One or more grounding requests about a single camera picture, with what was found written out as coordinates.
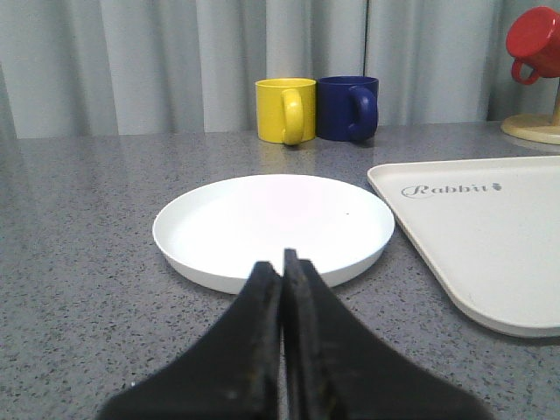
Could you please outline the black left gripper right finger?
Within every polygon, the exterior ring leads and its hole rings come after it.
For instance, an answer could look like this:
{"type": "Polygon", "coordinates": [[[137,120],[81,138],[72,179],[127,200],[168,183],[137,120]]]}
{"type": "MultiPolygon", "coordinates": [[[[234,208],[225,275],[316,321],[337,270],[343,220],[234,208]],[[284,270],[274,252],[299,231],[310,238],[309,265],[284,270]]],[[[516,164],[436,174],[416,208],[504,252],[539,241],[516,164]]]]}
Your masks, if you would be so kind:
{"type": "Polygon", "coordinates": [[[372,334],[293,249],[284,252],[283,333],[292,419],[492,418],[372,334]]]}

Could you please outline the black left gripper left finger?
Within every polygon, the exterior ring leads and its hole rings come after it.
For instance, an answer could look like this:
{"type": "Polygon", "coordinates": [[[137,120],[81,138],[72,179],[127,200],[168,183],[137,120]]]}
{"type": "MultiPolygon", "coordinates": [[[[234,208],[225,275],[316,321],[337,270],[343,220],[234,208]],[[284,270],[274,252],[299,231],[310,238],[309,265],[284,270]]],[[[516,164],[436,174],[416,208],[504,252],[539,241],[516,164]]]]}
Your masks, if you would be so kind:
{"type": "Polygon", "coordinates": [[[258,262],[186,353],[111,398],[101,419],[276,419],[282,279],[258,262]]]}

